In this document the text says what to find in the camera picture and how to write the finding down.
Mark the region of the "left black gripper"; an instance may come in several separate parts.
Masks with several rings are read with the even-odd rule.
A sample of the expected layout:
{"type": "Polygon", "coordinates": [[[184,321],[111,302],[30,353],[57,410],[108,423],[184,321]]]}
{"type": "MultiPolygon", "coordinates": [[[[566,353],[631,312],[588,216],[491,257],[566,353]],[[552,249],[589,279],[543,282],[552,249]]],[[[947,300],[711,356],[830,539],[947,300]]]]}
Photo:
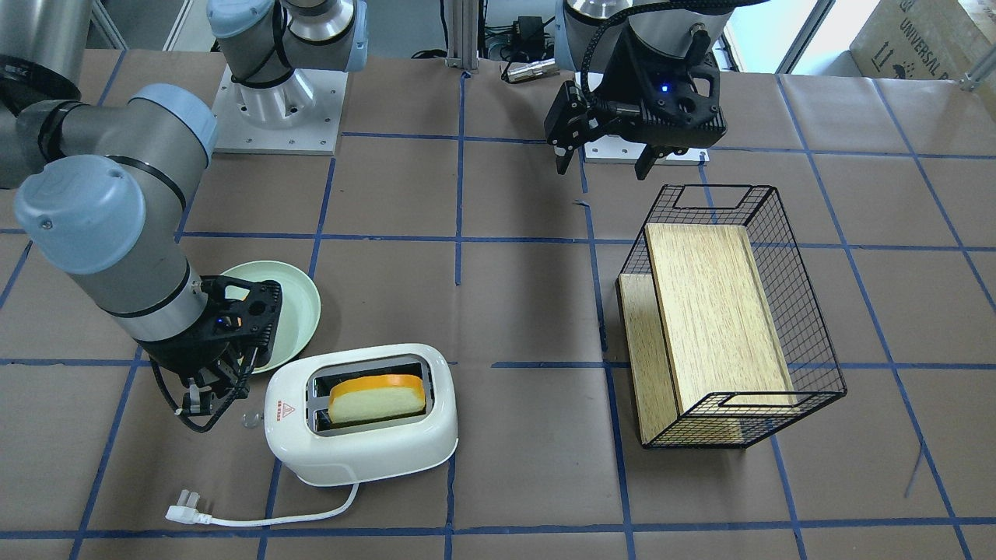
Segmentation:
{"type": "Polygon", "coordinates": [[[686,53],[672,57],[636,32],[623,31],[600,85],[584,95],[579,82],[562,84],[544,123],[559,175],[566,174],[576,149],[605,135],[647,145],[634,163],[637,180],[645,180],[669,153],[710,148],[726,134],[720,74],[707,60],[711,36],[693,31],[687,37],[686,53]]]}

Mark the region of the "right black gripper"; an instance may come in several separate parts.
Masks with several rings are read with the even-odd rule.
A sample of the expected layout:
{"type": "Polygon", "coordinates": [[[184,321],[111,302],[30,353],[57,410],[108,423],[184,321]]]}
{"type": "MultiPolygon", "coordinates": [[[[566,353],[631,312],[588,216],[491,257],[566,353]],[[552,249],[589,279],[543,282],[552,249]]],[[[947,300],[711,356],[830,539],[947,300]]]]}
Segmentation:
{"type": "Polygon", "coordinates": [[[184,382],[181,417],[210,417],[216,394],[207,382],[235,382],[242,359],[250,369],[272,358],[283,306],[283,287],[274,280],[206,280],[202,315],[184,332],[164,341],[147,341],[147,355],[184,382]]]}

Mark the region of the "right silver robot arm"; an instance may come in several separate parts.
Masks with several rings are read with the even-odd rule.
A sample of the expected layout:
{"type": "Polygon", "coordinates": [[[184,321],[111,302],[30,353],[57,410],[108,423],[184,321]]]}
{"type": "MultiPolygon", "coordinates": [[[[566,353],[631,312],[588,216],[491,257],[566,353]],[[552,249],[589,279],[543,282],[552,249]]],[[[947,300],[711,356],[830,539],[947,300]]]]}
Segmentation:
{"type": "Polygon", "coordinates": [[[171,84],[84,103],[92,9],[2,3],[2,187],[36,248],[146,351],[174,414],[206,432],[272,361],[283,295],[274,279],[199,275],[175,231],[216,150],[333,152],[367,6],[210,1],[229,71],[213,106],[171,84]]]}

